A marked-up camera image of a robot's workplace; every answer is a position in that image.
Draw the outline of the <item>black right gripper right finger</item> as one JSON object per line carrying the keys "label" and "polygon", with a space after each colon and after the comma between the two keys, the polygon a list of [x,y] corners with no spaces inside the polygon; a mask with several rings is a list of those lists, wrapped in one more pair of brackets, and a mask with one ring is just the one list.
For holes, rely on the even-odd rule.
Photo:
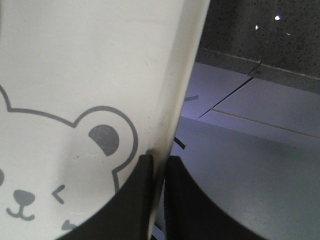
{"label": "black right gripper right finger", "polygon": [[166,164],[164,219],[168,240],[262,239],[211,201],[178,156]]}

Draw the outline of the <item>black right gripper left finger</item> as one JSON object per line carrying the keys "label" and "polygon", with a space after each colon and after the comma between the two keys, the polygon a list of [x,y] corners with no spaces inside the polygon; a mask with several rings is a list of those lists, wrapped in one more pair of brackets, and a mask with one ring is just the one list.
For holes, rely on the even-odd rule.
{"label": "black right gripper left finger", "polygon": [[141,155],[127,181],[90,219],[61,240],[147,240],[153,201],[154,160]]}

